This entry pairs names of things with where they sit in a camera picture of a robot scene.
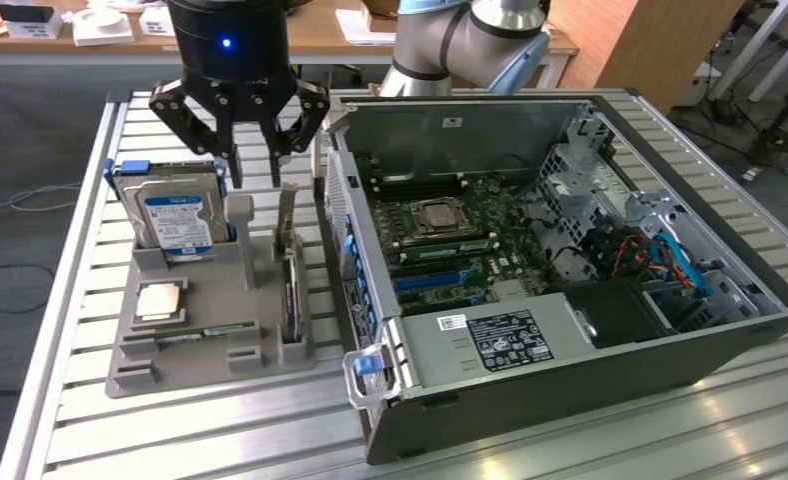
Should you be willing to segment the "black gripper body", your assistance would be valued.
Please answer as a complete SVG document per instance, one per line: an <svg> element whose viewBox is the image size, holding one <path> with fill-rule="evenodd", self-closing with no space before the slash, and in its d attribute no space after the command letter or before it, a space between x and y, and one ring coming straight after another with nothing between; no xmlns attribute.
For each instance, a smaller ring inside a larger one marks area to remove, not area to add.
<svg viewBox="0 0 788 480"><path fill-rule="evenodd" d="M186 94L234 123L272 119L296 91L283 1L171 1Z"/></svg>

